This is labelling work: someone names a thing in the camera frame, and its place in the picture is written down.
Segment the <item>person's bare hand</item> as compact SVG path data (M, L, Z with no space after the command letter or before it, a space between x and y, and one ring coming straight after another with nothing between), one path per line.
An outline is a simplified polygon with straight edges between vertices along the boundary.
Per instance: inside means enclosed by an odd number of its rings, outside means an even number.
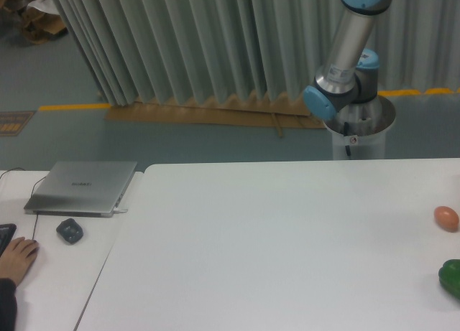
M35 262L40 245L33 245L32 239L13 239L1 255L1 278L11 279L19 286L31 265Z

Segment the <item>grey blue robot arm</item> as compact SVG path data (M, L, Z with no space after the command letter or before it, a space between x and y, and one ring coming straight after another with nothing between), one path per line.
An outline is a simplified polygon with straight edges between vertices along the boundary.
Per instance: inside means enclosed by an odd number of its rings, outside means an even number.
M345 7L326 63L303 92L310 112L332 119L350 103L366 103L377 96L378 55L365 50L377 15L392 0L341 0Z

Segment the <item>dark sleeved forearm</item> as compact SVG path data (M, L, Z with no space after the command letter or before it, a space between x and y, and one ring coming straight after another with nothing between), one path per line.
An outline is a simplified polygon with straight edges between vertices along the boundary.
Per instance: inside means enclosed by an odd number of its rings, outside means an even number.
M17 286L11 279L1 279L1 330L15 330L17 318Z

